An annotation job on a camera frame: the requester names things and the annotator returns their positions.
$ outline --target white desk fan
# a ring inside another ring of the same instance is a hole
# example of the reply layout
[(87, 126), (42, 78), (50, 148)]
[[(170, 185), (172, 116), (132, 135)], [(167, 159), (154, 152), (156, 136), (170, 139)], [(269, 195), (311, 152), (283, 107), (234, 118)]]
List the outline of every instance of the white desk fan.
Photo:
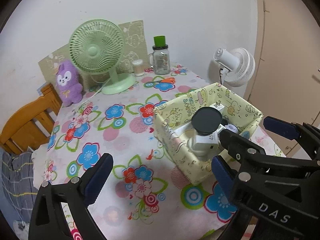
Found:
[(102, 87), (106, 95), (131, 87), (136, 79), (129, 73), (117, 74), (116, 66), (123, 53), (124, 38), (120, 28), (106, 20), (91, 20), (81, 24), (71, 35), (70, 57), (81, 71), (91, 74), (110, 74)]
[(246, 49), (238, 48), (228, 52), (219, 48), (213, 58), (224, 67), (220, 70), (222, 85), (226, 82), (232, 87), (240, 87), (252, 78), (256, 63)]

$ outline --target floral tablecloth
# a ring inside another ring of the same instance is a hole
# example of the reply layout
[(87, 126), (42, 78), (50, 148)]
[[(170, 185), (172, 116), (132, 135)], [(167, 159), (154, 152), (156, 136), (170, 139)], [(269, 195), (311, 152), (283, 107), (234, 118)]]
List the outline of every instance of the floral tablecloth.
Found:
[[(151, 69), (128, 90), (116, 95), (86, 92), (82, 102), (60, 110), (49, 141), (42, 179), (65, 183), (81, 176), (107, 152), (114, 167), (89, 211), (109, 240), (196, 240), (227, 223), (236, 208), (211, 177), (193, 186), (173, 163), (152, 127), (153, 109), (208, 85), (176, 65), (169, 75)], [(259, 127), (252, 141), (269, 155), (282, 152)], [(74, 239), (81, 239), (63, 206)]]

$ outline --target wooden chair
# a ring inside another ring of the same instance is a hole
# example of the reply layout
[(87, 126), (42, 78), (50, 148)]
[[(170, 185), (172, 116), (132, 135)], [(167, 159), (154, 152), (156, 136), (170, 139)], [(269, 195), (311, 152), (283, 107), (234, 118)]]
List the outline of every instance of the wooden chair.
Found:
[(20, 108), (6, 122), (0, 135), (0, 146), (7, 152), (21, 154), (28, 146), (35, 150), (49, 141), (50, 137), (44, 135), (33, 119), (38, 120), (51, 134), (54, 121), (46, 110), (50, 108), (58, 115), (61, 99), (52, 84), (44, 86), (41, 92), (43, 96)]

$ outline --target glass jar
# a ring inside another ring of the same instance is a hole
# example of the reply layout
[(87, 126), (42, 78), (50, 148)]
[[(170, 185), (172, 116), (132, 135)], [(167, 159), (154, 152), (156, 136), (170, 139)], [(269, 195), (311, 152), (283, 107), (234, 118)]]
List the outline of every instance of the glass jar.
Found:
[(168, 45), (163, 47), (153, 46), (153, 53), (148, 55), (150, 66), (156, 75), (167, 75), (170, 73), (170, 60)]

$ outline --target beige door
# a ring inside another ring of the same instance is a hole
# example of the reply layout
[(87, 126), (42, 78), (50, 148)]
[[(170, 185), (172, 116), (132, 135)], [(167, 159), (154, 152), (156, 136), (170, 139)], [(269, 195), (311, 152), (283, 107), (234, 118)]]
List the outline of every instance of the beige door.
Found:
[[(261, 60), (249, 101), (287, 122), (312, 124), (320, 111), (320, 28), (301, 0), (264, 0)], [(268, 132), (287, 154), (295, 145)]]

